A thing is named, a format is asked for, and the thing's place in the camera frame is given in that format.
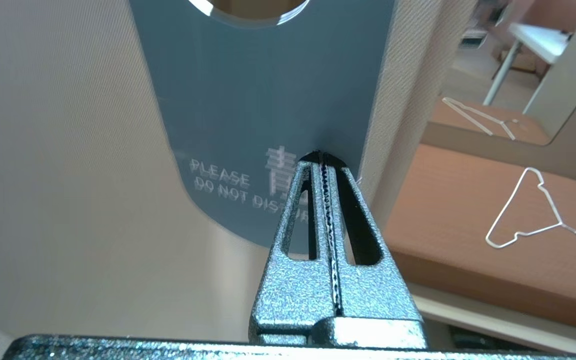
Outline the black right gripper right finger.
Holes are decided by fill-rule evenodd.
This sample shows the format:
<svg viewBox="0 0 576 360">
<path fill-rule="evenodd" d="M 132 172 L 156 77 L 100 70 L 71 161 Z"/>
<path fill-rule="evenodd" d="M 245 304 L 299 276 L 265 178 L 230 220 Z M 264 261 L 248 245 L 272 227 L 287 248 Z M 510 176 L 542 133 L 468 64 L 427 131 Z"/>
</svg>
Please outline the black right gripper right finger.
<svg viewBox="0 0 576 360">
<path fill-rule="evenodd" d="M 320 155 L 333 267 L 334 315 L 318 343 L 338 348 L 427 349 L 423 319 L 350 169 Z"/>
</svg>

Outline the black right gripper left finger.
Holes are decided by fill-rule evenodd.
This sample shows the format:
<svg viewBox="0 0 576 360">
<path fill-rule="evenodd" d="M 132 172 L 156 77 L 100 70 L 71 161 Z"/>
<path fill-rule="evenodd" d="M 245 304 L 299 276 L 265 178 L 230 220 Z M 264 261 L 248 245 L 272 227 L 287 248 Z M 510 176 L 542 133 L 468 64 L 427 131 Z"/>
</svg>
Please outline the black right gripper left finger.
<svg viewBox="0 0 576 360">
<path fill-rule="evenodd" d="M 302 194 L 308 196 L 306 260 L 289 255 Z M 325 155 L 312 152 L 296 164 L 251 309 L 249 341 L 306 346 L 318 322 L 341 312 L 337 257 Z"/>
</svg>

